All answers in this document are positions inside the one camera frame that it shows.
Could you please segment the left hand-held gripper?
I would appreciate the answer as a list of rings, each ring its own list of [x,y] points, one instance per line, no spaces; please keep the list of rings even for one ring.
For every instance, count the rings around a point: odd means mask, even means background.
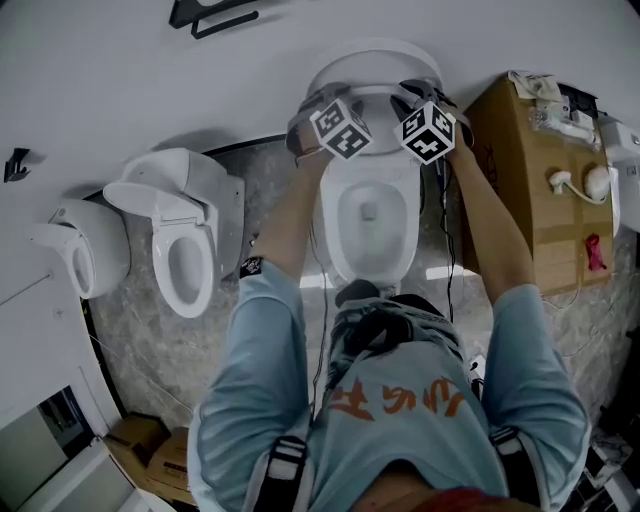
[[[343,82],[326,84],[320,92],[306,98],[290,120],[285,143],[295,157],[299,154],[297,125],[310,120],[320,147],[332,155],[350,160],[372,143],[372,135],[362,119],[362,102],[348,95],[351,86]]]

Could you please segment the white smart toilet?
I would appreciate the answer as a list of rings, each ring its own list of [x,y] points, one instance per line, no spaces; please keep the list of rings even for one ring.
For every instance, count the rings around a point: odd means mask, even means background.
[[[340,278],[379,288],[399,284],[418,243],[420,165],[404,151],[336,158],[320,197],[329,257]]]

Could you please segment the white framed glass cabinet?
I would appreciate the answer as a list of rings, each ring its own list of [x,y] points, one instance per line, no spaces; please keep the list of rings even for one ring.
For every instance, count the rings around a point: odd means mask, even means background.
[[[67,386],[0,428],[0,512],[20,507],[94,441]],[[133,486],[110,457],[67,494],[54,512],[117,512]]]

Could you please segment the red ribbon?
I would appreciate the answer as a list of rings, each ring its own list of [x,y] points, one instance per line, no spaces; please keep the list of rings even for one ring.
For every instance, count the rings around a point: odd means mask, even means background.
[[[589,235],[584,241],[584,246],[587,253],[588,269],[592,272],[606,270],[607,265],[600,248],[600,237],[595,233]]]

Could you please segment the large cardboard box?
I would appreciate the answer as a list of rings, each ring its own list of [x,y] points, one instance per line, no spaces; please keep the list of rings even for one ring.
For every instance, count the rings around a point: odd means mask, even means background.
[[[592,205],[574,193],[554,193],[558,171],[584,187],[589,171],[604,166],[603,150],[532,127],[534,102],[520,99],[506,77],[497,78],[465,111],[472,151],[488,182],[520,228],[534,262],[535,282],[546,296],[606,283],[614,268],[612,205]],[[600,237],[606,270],[588,269],[585,239]]]

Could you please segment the light brown cardboard box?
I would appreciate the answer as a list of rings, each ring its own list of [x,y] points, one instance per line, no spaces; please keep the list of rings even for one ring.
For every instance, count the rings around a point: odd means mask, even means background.
[[[188,429],[174,429],[152,456],[146,478],[161,498],[196,505],[188,483],[187,443]]]

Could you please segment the light blue printed t-shirt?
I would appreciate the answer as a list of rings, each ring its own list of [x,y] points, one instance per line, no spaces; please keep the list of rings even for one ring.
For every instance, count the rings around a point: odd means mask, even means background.
[[[524,436],[544,503],[554,511],[565,504],[585,464],[588,414],[537,287],[502,294],[493,312],[484,389],[476,395],[445,318],[381,299],[340,309],[326,393],[307,442],[311,512],[350,509],[395,462],[438,489],[505,496],[491,440],[502,428]],[[259,458],[305,421],[308,405],[299,286],[251,258],[241,269],[226,360],[190,427],[188,476],[199,508],[241,510]]]

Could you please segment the person's left hand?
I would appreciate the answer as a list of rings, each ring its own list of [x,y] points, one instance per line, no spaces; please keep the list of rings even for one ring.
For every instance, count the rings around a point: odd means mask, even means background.
[[[301,121],[296,127],[296,134],[300,155],[315,151],[320,147],[310,120]]]

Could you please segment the black wall hook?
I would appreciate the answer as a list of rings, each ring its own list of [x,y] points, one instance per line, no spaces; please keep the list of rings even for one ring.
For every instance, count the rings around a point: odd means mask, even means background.
[[[15,148],[11,157],[5,162],[4,182],[18,182],[23,180],[30,171],[23,165],[23,160],[30,153],[27,148]]]

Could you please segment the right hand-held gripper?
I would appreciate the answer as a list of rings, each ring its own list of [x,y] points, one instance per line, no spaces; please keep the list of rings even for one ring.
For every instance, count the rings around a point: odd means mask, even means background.
[[[444,157],[456,146],[456,126],[473,142],[468,120],[456,111],[441,107],[435,99],[435,89],[426,80],[403,80],[399,85],[422,100],[418,106],[410,106],[400,97],[391,97],[390,104],[398,119],[393,132],[413,158],[421,164],[431,164]]]

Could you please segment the person's right forearm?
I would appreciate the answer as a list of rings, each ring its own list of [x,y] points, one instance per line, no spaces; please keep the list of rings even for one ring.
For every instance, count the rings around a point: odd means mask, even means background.
[[[480,275],[490,302],[534,282],[533,260],[511,213],[478,166],[472,151],[460,143],[448,154],[467,214]]]

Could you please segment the dark cluttered shelf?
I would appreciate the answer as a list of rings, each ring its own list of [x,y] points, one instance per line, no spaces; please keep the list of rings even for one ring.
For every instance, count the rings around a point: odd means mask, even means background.
[[[603,491],[618,512],[631,512],[640,500],[640,491],[623,472],[623,465],[633,453],[618,434],[608,434],[595,427],[591,433],[585,471],[596,491]]]

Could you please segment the dark brown cardboard box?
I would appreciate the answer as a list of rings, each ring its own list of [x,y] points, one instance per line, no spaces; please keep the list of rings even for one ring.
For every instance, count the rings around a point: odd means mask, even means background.
[[[128,454],[144,467],[155,452],[170,437],[170,431],[160,417],[131,412],[121,419],[104,437],[110,447]]]

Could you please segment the rounded white toilet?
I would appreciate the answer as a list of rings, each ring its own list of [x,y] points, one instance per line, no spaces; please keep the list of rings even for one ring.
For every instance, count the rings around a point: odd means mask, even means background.
[[[112,292],[129,273],[131,257],[124,222],[104,205],[63,199],[52,218],[29,227],[26,236],[60,255],[83,299]]]

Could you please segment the person's neck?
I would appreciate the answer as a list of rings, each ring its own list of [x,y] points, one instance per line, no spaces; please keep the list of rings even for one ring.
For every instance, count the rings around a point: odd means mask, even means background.
[[[407,462],[389,464],[350,512],[506,512],[510,503],[475,489],[438,490]]]

